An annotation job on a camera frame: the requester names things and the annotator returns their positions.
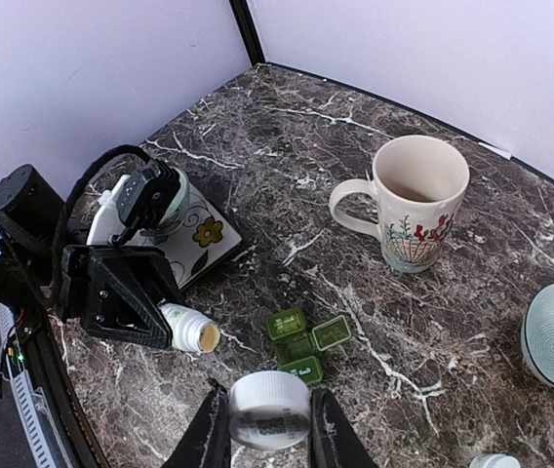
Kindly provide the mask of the white pill bottle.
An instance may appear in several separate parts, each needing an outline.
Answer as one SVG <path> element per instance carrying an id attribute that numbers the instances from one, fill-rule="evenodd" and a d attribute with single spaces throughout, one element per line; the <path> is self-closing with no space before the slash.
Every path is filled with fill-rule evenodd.
<path id="1" fill-rule="evenodd" d="M 520 468 L 519 460 L 505 453 L 484 453 L 475 456 L 469 468 Z"/>
<path id="2" fill-rule="evenodd" d="M 159 306 L 172 331 L 171 346 L 183 352 L 212 353 L 220 341 L 220 329 L 201 312 L 171 302 Z"/>

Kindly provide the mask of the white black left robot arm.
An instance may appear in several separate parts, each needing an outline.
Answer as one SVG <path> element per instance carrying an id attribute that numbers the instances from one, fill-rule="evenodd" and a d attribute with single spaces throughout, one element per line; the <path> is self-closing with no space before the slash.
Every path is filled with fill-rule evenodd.
<path id="1" fill-rule="evenodd" d="M 0 227 L 0 304 L 13 315 L 40 306 L 25 269 L 10 252 Z M 60 315 L 82 329 L 111 339 L 156 349 L 180 349 L 183 320 L 178 284 L 164 253 L 147 246 L 69 245 L 60 259 Z"/>

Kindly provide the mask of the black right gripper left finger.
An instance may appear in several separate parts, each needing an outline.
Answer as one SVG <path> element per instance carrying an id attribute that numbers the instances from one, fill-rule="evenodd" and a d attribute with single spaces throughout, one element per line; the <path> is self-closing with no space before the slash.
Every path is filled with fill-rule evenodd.
<path id="1" fill-rule="evenodd" d="M 227 389 L 215 379 L 162 468 L 227 468 L 231 463 Z"/>

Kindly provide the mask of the white bottle cap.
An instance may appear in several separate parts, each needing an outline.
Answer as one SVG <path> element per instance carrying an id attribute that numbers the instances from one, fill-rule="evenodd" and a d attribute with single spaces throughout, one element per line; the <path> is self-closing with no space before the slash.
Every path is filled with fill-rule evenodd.
<path id="1" fill-rule="evenodd" d="M 250 373 L 228 392 L 228 423 L 231 438 L 242 446 L 293 447 L 310 431 L 311 392 L 299 377 L 283 371 Z"/>

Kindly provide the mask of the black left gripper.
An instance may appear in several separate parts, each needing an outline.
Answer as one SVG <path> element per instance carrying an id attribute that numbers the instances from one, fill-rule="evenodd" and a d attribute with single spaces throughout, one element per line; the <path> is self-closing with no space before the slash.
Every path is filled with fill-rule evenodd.
<path id="1" fill-rule="evenodd" d="M 60 259 L 58 317 L 87 334 L 156 349 L 173 346 L 159 307 L 182 304 L 164 253 L 153 247 L 68 245 Z"/>

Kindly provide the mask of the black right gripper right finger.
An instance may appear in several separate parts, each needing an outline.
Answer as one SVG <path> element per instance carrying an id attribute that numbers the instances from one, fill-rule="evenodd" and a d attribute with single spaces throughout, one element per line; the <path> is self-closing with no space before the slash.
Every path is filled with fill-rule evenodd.
<path id="1" fill-rule="evenodd" d="M 311 394 L 308 466 L 378 468 L 329 389 L 314 389 Z"/>

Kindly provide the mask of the green weekly pill organizer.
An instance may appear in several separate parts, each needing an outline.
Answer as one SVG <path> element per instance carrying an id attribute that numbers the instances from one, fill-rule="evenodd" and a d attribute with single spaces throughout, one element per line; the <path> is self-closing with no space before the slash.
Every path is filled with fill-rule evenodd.
<path id="1" fill-rule="evenodd" d="M 352 337 L 343 315 L 309 327 L 300 307 L 274 313 L 266 318 L 265 324 L 279 370 L 299 377 L 308 387 L 324 379 L 321 354 Z"/>

